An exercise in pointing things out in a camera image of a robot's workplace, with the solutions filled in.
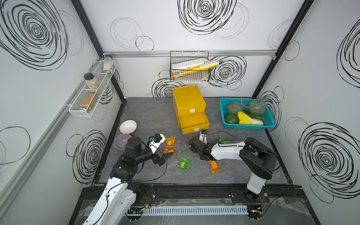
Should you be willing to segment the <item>yellow white cabbage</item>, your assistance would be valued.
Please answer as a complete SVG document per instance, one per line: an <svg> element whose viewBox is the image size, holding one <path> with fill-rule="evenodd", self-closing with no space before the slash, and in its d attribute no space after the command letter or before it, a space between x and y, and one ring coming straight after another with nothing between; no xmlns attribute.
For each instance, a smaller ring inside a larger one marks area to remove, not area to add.
<svg viewBox="0 0 360 225"><path fill-rule="evenodd" d="M238 112L237 114L239 118L239 124L245 124L245 125L263 125L262 120L252 119L249 116L247 116L244 112Z"/></svg>

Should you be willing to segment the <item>clear jar far shelf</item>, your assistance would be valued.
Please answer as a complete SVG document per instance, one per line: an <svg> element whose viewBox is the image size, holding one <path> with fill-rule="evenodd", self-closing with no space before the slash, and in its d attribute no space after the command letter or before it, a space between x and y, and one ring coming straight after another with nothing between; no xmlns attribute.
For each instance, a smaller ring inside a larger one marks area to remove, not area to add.
<svg viewBox="0 0 360 225"><path fill-rule="evenodd" d="M111 55L105 55L103 60L103 70L108 72L113 65L113 57Z"/></svg>

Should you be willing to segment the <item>yellow white package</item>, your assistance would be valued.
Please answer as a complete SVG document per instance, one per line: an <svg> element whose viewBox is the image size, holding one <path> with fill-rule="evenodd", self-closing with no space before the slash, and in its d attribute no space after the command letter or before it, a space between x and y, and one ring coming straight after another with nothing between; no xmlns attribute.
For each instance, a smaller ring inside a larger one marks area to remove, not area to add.
<svg viewBox="0 0 360 225"><path fill-rule="evenodd" d="M198 58L190 61L171 64L171 78L180 79L190 75L199 75L207 79L208 70L219 65L219 61L210 61L206 58Z"/></svg>

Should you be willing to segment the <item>green cookie packet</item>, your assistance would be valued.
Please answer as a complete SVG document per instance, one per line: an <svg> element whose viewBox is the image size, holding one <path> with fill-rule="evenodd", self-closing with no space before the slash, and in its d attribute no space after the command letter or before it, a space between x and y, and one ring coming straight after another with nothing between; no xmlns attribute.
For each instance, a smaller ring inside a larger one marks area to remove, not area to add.
<svg viewBox="0 0 360 225"><path fill-rule="evenodd" d="M219 143L219 144L230 144L231 141L225 139L223 136L220 135L217 143Z"/></svg>
<svg viewBox="0 0 360 225"><path fill-rule="evenodd" d="M191 161L190 161L189 159L184 158L184 157L181 157L181 158L180 158L180 162L179 162L179 164L178 164L177 167L178 167L179 169L187 172L187 171L188 171L188 170L187 170L187 165L189 165L190 163L191 163Z"/></svg>

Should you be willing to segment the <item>yellow drawer cabinet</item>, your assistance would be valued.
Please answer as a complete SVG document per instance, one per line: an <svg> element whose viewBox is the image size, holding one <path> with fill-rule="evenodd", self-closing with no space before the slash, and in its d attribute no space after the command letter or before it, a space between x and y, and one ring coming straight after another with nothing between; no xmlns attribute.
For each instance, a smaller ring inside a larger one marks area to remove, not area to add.
<svg viewBox="0 0 360 225"><path fill-rule="evenodd" d="M173 105L179 127L179 116L205 112L206 103L197 85L178 87L172 91Z"/></svg>

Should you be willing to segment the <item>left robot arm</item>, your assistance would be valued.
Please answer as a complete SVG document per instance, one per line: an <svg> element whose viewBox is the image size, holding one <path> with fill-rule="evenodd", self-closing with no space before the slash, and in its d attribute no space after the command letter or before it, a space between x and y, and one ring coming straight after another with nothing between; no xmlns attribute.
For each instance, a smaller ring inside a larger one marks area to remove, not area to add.
<svg viewBox="0 0 360 225"><path fill-rule="evenodd" d="M159 149L166 140L163 134L155 134L144 143L139 137L128 139L125 152L113 166L103 193L95 204L84 225L117 225L131 206L142 199L142 183L134 181L139 165L148 160L162 166L173 153Z"/></svg>

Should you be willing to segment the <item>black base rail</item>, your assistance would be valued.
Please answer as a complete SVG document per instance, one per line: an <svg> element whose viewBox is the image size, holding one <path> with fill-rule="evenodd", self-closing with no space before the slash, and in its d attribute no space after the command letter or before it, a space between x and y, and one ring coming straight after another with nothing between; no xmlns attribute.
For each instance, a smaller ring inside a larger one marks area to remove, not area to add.
<svg viewBox="0 0 360 225"><path fill-rule="evenodd" d="M306 199L303 188L298 185L268 184L259 197L255 197L246 190L245 184L143 184L133 205L158 205L180 199L230 199L231 203L260 205L277 197Z"/></svg>

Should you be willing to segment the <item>white orange bowl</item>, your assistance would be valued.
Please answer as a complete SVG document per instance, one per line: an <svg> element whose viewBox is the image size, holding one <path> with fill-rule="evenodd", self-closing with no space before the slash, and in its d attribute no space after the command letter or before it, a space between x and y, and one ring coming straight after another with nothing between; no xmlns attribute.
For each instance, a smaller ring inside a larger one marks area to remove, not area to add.
<svg viewBox="0 0 360 225"><path fill-rule="evenodd" d="M123 134L133 134L136 132L137 123L134 120L126 120L124 121L120 127L119 131Z"/></svg>

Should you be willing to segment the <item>right green melon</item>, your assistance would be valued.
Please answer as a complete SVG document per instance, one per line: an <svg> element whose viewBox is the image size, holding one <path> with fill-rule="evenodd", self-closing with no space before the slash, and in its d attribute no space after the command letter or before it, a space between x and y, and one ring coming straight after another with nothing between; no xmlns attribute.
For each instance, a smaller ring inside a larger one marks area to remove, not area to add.
<svg viewBox="0 0 360 225"><path fill-rule="evenodd" d="M248 111L253 115L262 115L266 111L266 104L259 99L249 102Z"/></svg>

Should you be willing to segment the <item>orange cookie packet large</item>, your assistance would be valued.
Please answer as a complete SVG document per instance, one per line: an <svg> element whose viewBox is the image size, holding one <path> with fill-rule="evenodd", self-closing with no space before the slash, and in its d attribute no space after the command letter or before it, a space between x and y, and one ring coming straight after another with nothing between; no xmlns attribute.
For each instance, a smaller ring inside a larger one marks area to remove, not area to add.
<svg viewBox="0 0 360 225"><path fill-rule="evenodd" d="M163 149L164 154L172 153L176 157L176 148L172 145L167 146Z"/></svg>

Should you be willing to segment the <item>green melon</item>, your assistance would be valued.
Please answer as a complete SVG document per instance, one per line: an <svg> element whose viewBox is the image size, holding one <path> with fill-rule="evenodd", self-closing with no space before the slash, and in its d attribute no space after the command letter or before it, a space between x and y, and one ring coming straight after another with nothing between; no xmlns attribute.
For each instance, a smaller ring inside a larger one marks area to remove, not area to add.
<svg viewBox="0 0 360 225"><path fill-rule="evenodd" d="M253 115L262 115L266 111L266 104L259 99L249 102L248 111Z"/></svg>
<svg viewBox="0 0 360 225"><path fill-rule="evenodd" d="M227 107L226 107L227 113L231 113L231 114L235 114L237 115L238 112L242 112L243 111L243 106L240 102L237 101L233 101L230 102Z"/></svg>

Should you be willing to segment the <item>yellow drawer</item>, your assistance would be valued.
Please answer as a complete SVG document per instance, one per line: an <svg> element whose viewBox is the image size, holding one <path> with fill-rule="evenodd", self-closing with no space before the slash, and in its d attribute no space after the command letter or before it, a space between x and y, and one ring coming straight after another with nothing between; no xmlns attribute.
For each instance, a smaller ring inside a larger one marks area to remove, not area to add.
<svg viewBox="0 0 360 225"><path fill-rule="evenodd" d="M205 112L182 115L179 116L178 119L183 135L198 132L202 129L208 129L210 126L210 122Z"/></svg>

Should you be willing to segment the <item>green cucumber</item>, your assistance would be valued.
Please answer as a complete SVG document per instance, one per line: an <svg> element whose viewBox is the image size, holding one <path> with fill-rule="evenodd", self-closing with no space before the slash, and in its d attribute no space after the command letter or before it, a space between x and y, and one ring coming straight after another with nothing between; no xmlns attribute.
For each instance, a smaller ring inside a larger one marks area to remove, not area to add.
<svg viewBox="0 0 360 225"><path fill-rule="evenodd" d="M262 117L260 115L251 114L247 110L243 110L243 112L252 119L257 119L257 120L262 120L262 121L265 119L264 117Z"/></svg>

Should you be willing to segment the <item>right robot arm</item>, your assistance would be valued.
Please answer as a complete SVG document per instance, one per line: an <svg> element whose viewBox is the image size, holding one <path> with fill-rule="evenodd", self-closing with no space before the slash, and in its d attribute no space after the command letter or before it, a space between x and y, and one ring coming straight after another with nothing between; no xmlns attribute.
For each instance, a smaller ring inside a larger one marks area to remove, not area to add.
<svg viewBox="0 0 360 225"><path fill-rule="evenodd" d="M254 138L243 142L222 144L205 143L200 138L193 137L188 145L201 160L219 161L223 159L239 160L251 170L246 187L242 190L243 199L249 203L257 203L265 183L272 179L276 170L278 157L275 152Z"/></svg>

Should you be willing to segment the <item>left green melon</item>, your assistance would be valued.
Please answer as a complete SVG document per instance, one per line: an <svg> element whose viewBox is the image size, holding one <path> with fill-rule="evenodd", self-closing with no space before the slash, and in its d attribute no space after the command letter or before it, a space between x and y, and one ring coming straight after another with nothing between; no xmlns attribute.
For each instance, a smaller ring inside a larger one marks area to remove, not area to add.
<svg viewBox="0 0 360 225"><path fill-rule="evenodd" d="M227 107L226 107L227 113L231 113L231 114L235 114L237 115L238 112L242 112L243 111L243 106L240 102L237 101L233 101L230 102Z"/></svg>

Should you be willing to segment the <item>teal plastic basket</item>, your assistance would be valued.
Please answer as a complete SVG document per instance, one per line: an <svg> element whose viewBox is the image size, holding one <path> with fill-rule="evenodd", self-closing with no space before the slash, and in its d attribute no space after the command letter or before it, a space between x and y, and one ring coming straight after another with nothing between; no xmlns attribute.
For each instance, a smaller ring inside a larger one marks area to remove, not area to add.
<svg viewBox="0 0 360 225"><path fill-rule="evenodd" d="M243 129L243 130L265 130L270 128L275 128L275 121L273 116L269 110L269 107L265 104L264 100L259 99L262 103L264 103L265 111L260 115L263 119L252 118L248 116L244 112L238 112L235 115L236 119L239 119L237 123L227 123L226 117L227 107L232 102L242 103L243 108L249 108L251 102L258 100L258 99L251 99L251 98L230 98L230 97L223 97L220 98L220 113L222 122L224 124L224 128L226 129Z"/></svg>

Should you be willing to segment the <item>black lid spice jar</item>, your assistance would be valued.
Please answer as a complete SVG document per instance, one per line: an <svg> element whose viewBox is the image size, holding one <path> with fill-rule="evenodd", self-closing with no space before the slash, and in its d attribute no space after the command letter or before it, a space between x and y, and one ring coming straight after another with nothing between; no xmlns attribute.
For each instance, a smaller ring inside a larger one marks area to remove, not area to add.
<svg viewBox="0 0 360 225"><path fill-rule="evenodd" d="M93 73L86 73L84 75L85 83L88 89L92 93L100 94L102 92L102 87L100 86L99 80L93 75Z"/></svg>

